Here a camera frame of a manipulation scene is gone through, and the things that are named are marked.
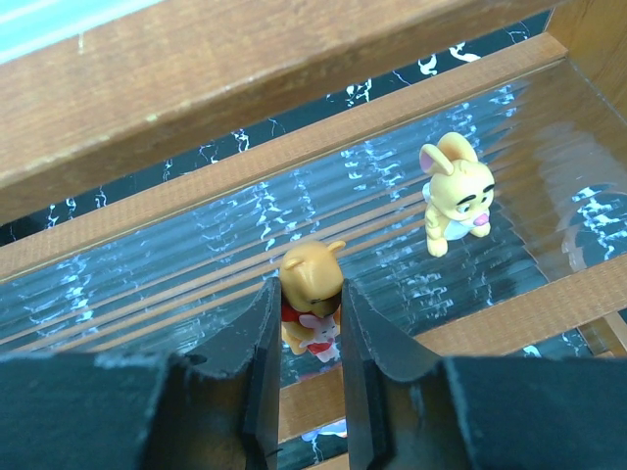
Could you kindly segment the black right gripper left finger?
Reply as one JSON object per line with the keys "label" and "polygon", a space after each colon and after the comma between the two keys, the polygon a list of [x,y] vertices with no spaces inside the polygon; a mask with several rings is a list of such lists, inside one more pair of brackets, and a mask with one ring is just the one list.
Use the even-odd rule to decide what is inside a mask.
{"label": "black right gripper left finger", "polygon": [[273,469],[278,453],[277,279],[185,353],[1,357],[5,469]]}

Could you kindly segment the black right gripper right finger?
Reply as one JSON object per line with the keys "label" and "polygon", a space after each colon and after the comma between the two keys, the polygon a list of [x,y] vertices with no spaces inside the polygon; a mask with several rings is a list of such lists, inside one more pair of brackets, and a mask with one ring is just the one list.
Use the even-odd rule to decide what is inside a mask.
{"label": "black right gripper right finger", "polygon": [[622,358],[441,356],[342,288],[354,469],[622,469]]}

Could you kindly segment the yellow bear toy figure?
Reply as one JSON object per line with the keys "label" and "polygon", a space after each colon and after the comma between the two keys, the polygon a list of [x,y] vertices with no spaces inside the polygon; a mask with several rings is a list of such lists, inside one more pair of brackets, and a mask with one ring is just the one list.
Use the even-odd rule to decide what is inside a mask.
{"label": "yellow bear toy figure", "polygon": [[282,340],[292,353],[311,353],[326,363],[340,357],[344,275],[337,253],[346,243],[304,242],[290,249],[279,268]]}

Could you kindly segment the brown rabbit toy figure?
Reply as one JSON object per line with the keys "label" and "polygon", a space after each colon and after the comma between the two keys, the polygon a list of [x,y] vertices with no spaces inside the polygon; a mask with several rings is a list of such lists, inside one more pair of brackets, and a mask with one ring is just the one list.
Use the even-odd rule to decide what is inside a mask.
{"label": "brown rabbit toy figure", "polygon": [[469,141],[457,132],[448,132],[437,144],[423,145],[418,159],[420,169],[430,176],[422,187],[428,253],[440,258],[451,241],[468,234],[489,235],[495,178]]}

